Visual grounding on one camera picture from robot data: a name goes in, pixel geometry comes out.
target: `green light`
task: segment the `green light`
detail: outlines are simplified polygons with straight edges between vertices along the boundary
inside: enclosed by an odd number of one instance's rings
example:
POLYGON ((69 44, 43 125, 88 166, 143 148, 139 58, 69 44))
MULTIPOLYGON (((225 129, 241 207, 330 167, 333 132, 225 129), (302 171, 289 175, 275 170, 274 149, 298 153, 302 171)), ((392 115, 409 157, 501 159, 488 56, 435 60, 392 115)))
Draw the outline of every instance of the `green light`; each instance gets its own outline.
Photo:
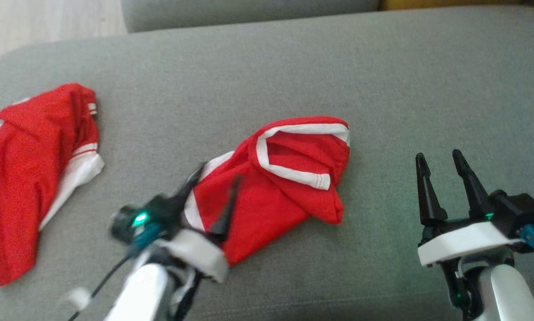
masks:
POLYGON ((132 223, 132 226, 140 226, 146 222, 148 219, 147 213, 140 213, 138 216, 134 219, 134 223, 132 223))

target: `red and white garment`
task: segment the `red and white garment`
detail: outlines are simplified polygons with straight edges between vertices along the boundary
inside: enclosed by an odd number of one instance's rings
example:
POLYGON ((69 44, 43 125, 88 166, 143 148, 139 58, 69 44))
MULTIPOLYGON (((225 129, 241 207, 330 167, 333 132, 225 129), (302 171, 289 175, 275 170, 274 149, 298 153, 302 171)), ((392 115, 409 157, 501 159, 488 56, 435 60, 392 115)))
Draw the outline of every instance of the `red and white garment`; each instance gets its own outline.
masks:
POLYGON ((242 176, 224 251, 233 265, 305 221, 330 224, 344 208, 335 187, 350 155, 348 124, 314 116, 279 120, 261 128, 234 152, 212 159, 187 200, 185 216, 209 231, 242 176))
POLYGON ((96 112, 77 83, 0 111, 0 286, 34 266, 40 229, 104 167, 96 112))

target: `light wood floor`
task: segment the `light wood floor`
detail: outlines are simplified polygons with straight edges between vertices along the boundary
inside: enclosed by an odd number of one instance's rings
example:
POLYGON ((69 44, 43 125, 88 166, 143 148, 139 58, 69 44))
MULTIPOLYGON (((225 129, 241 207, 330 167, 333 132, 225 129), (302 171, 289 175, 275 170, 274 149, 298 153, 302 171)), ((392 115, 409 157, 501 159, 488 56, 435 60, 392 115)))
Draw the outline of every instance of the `light wood floor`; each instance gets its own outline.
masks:
POLYGON ((125 33, 120 0, 0 0, 0 57, 25 45, 125 33))

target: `red fabric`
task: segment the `red fabric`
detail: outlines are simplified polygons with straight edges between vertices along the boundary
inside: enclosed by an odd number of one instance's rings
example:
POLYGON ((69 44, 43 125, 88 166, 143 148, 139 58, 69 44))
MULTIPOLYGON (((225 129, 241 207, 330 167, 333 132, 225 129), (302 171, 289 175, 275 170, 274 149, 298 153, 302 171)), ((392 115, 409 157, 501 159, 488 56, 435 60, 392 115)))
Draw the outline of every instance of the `red fabric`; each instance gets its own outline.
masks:
POLYGON ((332 134, 277 132, 267 139, 269 162, 293 170, 329 173, 328 190, 274 175, 259 164, 257 139, 270 128, 293 124, 346 122, 328 116, 285 119, 268 124, 243 141, 232 157, 194 188, 199 214, 206 231, 228 201, 234 177, 242 175, 236 211, 224 251, 233 265, 313 215, 330 224, 342 221, 344 209, 336 185, 348 162, 350 148, 332 134))
POLYGON ((60 86, 0 111, 0 286, 35 264, 38 228, 73 151, 98 142, 94 92, 60 86))

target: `gray fabric surface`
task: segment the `gray fabric surface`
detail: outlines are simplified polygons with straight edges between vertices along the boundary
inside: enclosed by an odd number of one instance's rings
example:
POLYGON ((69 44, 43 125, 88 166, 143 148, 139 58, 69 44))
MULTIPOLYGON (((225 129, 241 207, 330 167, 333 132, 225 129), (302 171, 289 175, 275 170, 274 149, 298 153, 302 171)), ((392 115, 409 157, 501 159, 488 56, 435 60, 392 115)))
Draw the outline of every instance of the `gray fabric surface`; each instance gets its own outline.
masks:
POLYGON ((122 0, 129 33, 372 12, 379 0, 122 0))
MULTIPOLYGON (((344 222, 310 219, 204 282, 191 319, 454 320, 422 268, 414 157, 451 218, 467 215, 451 150, 488 190, 534 197, 534 8, 467 7, 178 29, 29 47, 0 60, 0 109, 66 82, 98 95, 104 171, 41 234, 37 266, 0 288, 1 320, 63 320, 124 254, 111 213, 171 193, 199 161, 272 120, 351 129, 344 222)), ((534 254, 517 257, 534 293, 534 254)), ((99 320, 130 264, 81 320, 99 320)))

